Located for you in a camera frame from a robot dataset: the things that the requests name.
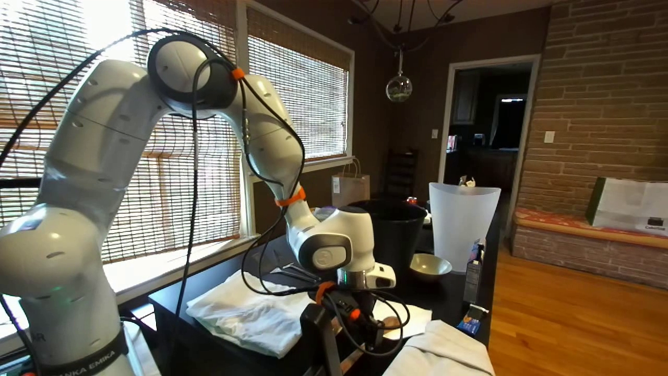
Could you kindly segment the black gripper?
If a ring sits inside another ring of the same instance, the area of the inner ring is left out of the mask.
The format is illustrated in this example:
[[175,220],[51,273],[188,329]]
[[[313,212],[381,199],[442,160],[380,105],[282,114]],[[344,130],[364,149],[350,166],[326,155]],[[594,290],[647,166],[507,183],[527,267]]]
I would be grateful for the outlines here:
[[315,292],[315,303],[326,307],[341,324],[352,346],[372,346],[378,335],[378,324],[372,318],[374,294],[354,290],[335,283],[321,283]]

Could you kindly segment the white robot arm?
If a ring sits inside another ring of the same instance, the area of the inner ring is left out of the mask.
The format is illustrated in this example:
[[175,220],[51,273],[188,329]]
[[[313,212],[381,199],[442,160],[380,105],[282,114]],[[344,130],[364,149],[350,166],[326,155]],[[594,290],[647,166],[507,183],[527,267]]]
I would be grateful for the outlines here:
[[38,197],[0,237],[0,289],[27,307],[39,376],[130,376],[131,363],[103,248],[142,179],[154,127],[173,116],[224,119],[268,185],[298,264],[358,290],[391,289],[374,260],[372,218],[318,220],[300,187],[305,144],[274,85],[246,76],[211,43],[165,29],[146,62],[94,54],[43,155]]

